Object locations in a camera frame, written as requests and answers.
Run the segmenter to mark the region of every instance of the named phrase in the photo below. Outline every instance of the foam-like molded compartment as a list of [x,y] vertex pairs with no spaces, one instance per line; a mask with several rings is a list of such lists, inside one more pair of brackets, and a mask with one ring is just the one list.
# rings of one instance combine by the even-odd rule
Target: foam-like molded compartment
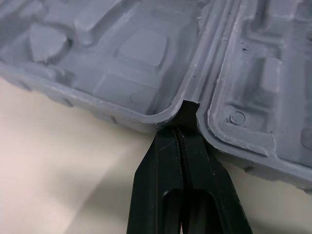
[[199,103],[228,160],[312,191],[312,0],[0,2],[10,83],[141,132]]

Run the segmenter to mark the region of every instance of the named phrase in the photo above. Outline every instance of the open tool case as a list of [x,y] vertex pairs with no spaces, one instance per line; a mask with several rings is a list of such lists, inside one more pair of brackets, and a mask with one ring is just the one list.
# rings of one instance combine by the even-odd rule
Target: open tool case
[[312,0],[0,0],[0,76],[312,194]]

